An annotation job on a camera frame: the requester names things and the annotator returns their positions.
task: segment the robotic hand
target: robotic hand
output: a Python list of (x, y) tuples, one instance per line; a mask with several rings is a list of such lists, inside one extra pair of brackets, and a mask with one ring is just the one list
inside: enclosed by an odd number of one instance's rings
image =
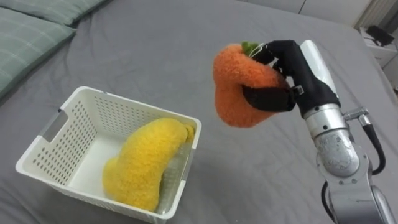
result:
[[(294, 81), (288, 95), (298, 104), (318, 149), (317, 165), (326, 179), (322, 203), (329, 217), (339, 224), (395, 224), (385, 196), (371, 179), (383, 170), (386, 159), (367, 117), (368, 111), (358, 108), (341, 113), (335, 84), (317, 46), (310, 40), (302, 45), (293, 40), (278, 40), (259, 45), (250, 57), (263, 64), (277, 59), (273, 69)], [(243, 88), (243, 94), (253, 107), (262, 109), (258, 100), (260, 91)], [(380, 163), (375, 170), (349, 131), (347, 121), (353, 119), (359, 120), (376, 148)], [(325, 196), (327, 189), (329, 206)]]

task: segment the bed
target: bed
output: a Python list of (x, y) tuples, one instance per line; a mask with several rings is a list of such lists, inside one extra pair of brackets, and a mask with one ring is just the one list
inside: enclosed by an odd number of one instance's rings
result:
[[(252, 129), (223, 124), (214, 109), (212, 60), (250, 40), (312, 39), (333, 75), (342, 110), (365, 106), (387, 157), (374, 183), (398, 213), (398, 104), (354, 29), (239, 1), (111, 1), (30, 72), (0, 106), (1, 223), (142, 223), (21, 176), (16, 161), (57, 108), (90, 86), (201, 120), (203, 129), (179, 208), (169, 223), (331, 223), (320, 200), (316, 149), (298, 108)], [(358, 123), (356, 141), (375, 166)]]

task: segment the pillow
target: pillow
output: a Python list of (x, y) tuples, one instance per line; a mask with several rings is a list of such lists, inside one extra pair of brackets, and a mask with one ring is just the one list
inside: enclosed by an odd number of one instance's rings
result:
[(0, 97), (75, 30), (0, 8)]
[(105, 0), (0, 0), (0, 6), (70, 25)]

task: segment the white cabinet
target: white cabinet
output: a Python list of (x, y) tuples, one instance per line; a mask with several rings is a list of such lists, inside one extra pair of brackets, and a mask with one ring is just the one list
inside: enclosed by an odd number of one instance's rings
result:
[(241, 0), (274, 9), (299, 13), (305, 0)]
[(306, 0), (300, 14), (355, 25), (371, 0)]

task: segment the yellow plush toy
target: yellow plush toy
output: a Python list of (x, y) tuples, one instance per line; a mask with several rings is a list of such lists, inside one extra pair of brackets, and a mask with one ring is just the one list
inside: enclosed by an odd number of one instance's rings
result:
[(149, 211), (159, 202), (162, 174), (194, 128), (176, 119), (160, 118), (132, 133), (119, 156), (103, 170), (105, 192), (113, 200)]

